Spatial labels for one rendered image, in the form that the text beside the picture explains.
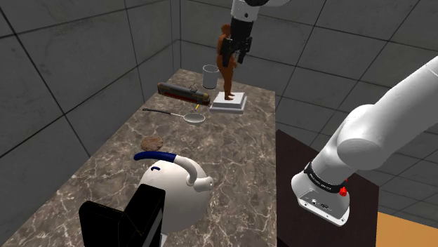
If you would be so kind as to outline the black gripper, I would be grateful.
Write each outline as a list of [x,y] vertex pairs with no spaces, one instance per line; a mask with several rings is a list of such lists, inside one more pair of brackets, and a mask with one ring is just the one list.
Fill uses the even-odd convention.
[[230,23],[230,39],[224,38],[221,48],[220,55],[222,56],[222,66],[228,67],[230,62],[230,57],[233,54],[233,47],[237,47],[236,52],[238,53],[237,62],[242,64],[246,54],[251,49],[252,37],[251,31],[253,27],[253,22],[247,22],[239,20],[235,17],[232,18]]

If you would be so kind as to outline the brown figure on white base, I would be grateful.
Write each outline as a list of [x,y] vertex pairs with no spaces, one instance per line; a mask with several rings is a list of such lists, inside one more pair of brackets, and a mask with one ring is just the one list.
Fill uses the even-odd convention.
[[237,96],[232,93],[232,77],[234,75],[234,68],[237,67],[237,62],[234,56],[230,55],[229,58],[226,59],[228,64],[225,66],[225,62],[223,61],[225,53],[221,51],[226,39],[231,37],[230,24],[222,25],[221,32],[222,34],[218,38],[216,66],[224,81],[223,91],[219,92],[215,97],[213,104],[210,106],[210,110],[220,113],[243,114],[247,96],[245,93],[237,93]]

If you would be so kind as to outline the white cup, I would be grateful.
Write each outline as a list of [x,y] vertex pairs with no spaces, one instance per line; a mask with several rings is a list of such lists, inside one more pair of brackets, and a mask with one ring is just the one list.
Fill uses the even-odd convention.
[[218,82],[219,69],[215,65],[204,65],[202,67],[202,86],[206,89],[215,89]]

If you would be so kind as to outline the dark red toy train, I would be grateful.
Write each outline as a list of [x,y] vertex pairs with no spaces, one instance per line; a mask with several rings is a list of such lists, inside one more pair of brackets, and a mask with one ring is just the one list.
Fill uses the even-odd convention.
[[193,84],[189,88],[177,86],[166,82],[157,84],[157,90],[160,95],[191,102],[197,105],[209,106],[211,104],[210,95],[199,91]]

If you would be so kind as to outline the brown round cookie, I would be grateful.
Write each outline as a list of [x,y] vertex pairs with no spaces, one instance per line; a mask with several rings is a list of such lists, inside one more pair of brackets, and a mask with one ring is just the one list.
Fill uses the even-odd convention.
[[150,135],[142,139],[140,143],[141,149],[144,151],[158,151],[161,149],[164,141],[159,135]]

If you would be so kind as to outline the black angular box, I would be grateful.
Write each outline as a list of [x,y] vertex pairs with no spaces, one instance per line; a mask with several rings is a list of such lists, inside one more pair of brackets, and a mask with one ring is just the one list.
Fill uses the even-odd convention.
[[92,201],[79,209],[85,247],[161,247],[166,193],[141,184],[120,211]]

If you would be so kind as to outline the dark robot stand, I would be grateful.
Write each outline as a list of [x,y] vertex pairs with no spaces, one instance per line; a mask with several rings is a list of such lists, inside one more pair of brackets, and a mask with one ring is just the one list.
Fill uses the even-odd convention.
[[379,187],[356,173],[347,182],[350,216],[342,227],[300,207],[291,179],[317,151],[276,131],[277,247],[376,247]]

